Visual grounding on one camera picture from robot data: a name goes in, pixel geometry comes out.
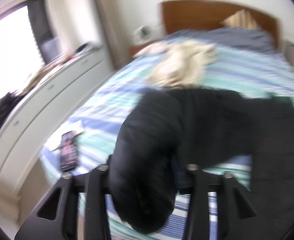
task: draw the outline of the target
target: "window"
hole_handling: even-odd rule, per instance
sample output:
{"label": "window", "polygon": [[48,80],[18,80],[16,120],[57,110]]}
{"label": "window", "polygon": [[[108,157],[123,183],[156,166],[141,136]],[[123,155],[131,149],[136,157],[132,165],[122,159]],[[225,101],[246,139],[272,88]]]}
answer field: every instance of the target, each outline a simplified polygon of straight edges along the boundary
{"label": "window", "polygon": [[27,77],[60,56],[44,0],[28,0],[0,20],[0,98],[14,92]]}
{"label": "window", "polygon": [[0,98],[44,65],[24,6],[0,20]]}

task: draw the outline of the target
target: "white dresser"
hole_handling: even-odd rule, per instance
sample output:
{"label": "white dresser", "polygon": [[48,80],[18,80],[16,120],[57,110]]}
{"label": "white dresser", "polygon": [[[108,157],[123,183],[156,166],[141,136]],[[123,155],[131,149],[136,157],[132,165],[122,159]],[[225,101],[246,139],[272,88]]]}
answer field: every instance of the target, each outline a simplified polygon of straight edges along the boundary
{"label": "white dresser", "polygon": [[112,73],[101,48],[68,62],[31,91],[0,130],[0,184],[17,194],[48,137]]}

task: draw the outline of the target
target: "blue and white striped bedding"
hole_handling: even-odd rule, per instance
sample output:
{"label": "blue and white striped bedding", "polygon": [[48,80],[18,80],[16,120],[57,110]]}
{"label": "blue and white striped bedding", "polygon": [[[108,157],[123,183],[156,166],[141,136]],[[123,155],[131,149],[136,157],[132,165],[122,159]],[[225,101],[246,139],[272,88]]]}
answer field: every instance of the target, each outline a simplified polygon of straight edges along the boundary
{"label": "blue and white striped bedding", "polygon": [[[180,42],[176,37],[168,42]],[[140,57],[110,78],[93,96],[64,123],[58,131],[70,123],[82,120],[85,132],[78,137],[79,167],[76,174],[86,173],[98,164],[105,163],[113,153],[117,134],[122,122],[140,99],[146,88],[146,77],[162,55]],[[264,55],[217,45],[217,60],[206,67],[202,80],[206,87],[230,89],[248,98],[264,98],[268,92],[290,96],[294,100],[294,73],[281,55]],[[60,177],[59,152],[50,152],[48,144],[41,150],[41,161],[47,178],[55,183]],[[231,171],[240,183],[249,188],[251,157],[243,153],[225,163],[205,169],[222,174]],[[114,239],[181,239],[187,216],[189,196],[177,195],[175,210],[166,225],[148,236],[139,234],[122,223],[117,216],[111,198],[107,198],[109,224]],[[210,239],[216,239],[217,203],[215,193],[209,193]],[[79,203],[83,211],[84,198]]]}

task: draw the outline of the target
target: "wooden headboard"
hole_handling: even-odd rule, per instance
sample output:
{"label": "wooden headboard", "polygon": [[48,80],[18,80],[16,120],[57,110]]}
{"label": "wooden headboard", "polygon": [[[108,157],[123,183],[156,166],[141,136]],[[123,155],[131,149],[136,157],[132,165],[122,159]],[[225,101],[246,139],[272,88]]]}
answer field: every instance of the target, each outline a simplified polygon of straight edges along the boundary
{"label": "wooden headboard", "polygon": [[278,21],[263,12],[238,4],[210,0],[169,0],[162,2],[161,6],[163,23],[168,34],[183,29],[218,29],[223,27],[221,22],[224,19],[246,9],[261,28],[271,34],[275,47],[278,47]]}

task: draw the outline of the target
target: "drawer handle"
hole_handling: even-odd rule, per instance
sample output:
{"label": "drawer handle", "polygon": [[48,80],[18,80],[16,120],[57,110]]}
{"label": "drawer handle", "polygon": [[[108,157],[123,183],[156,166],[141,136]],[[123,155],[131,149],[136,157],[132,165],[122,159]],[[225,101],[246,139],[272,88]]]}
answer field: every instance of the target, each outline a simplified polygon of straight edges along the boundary
{"label": "drawer handle", "polygon": [[50,87],[48,87],[48,90],[51,90],[51,89],[53,89],[53,87],[54,87],[55,85],[54,84],[52,84]]}

